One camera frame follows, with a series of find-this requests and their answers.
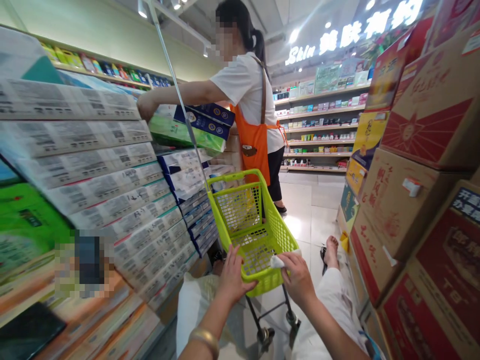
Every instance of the green wall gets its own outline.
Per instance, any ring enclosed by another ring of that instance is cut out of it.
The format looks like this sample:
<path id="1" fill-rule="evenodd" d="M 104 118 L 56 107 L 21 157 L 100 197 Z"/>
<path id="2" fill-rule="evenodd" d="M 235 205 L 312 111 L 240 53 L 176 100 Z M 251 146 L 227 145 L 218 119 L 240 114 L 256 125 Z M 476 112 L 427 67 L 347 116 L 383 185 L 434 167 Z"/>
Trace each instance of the green wall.
<path id="1" fill-rule="evenodd" d="M 113 0 L 0 0 L 0 24 L 170 75 L 155 27 Z M 206 80 L 220 70 L 165 33 L 163 38 L 180 80 Z"/>

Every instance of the gold bracelet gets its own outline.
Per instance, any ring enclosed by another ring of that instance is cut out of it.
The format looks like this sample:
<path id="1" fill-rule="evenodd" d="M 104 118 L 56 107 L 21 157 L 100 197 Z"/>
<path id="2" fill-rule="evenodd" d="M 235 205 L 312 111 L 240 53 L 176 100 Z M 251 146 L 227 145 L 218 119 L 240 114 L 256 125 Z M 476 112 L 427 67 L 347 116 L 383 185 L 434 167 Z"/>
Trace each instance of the gold bracelet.
<path id="1" fill-rule="evenodd" d="M 213 355 L 213 359 L 216 360 L 219 358 L 220 353 L 220 346 L 219 341 L 212 333 L 208 330 L 202 329 L 201 327 L 194 328 L 190 336 L 188 337 L 188 341 L 191 340 L 198 340 L 208 346 Z"/>

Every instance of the store employee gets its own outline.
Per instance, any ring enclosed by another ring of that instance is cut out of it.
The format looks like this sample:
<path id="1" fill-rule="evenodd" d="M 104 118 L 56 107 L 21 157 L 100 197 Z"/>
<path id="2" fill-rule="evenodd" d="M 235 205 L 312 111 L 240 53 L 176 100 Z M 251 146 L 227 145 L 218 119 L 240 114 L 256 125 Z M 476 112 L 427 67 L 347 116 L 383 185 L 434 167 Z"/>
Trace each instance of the store employee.
<path id="1" fill-rule="evenodd" d="M 217 46 L 228 67 L 210 80 L 179 84 L 181 98 L 187 105 L 231 103 L 245 168 L 261 171 L 276 208 L 285 213 L 279 181 L 285 144 L 265 67 L 264 37 L 241 0 L 223 1 L 215 15 Z M 142 94 L 137 102 L 142 119 L 149 121 L 161 104 L 180 104 L 177 89 L 159 87 Z"/>

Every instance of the illuminated sign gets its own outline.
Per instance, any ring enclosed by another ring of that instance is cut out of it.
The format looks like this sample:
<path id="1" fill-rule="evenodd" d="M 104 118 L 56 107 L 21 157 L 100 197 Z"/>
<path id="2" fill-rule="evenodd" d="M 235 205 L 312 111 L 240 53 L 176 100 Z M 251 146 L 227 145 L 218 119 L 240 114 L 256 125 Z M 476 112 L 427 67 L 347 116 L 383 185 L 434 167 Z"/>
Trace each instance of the illuminated sign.
<path id="1" fill-rule="evenodd" d="M 416 20 L 420 13 L 423 0 L 403 0 L 398 4 L 393 13 L 390 28 L 395 29 L 401 24 L 411 25 Z M 348 24 L 343 27 L 340 37 L 340 48 L 349 46 L 351 43 L 357 43 L 360 40 L 360 35 L 365 33 L 366 39 L 370 39 L 374 34 L 382 34 L 390 17 L 392 9 L 385 11 L 377 11 L 370 18 L 366 20 L 365 29 L 362 31 L 362 23 L 355 21 L 353 24 Z M 339 32 L 332 30 L 326 32 L 320 38 L 318 55 L 323 55 L 327 51 L 334 51 L 337 48 L 339 40 Z M 285 65 L 294 64 L 296 62 L 312 58 L 315 55 L 315 46 L 307 45 L 305 49 L 300 46 L 294 46 L 290 49 L 288 59 L 285 60 Z"/>

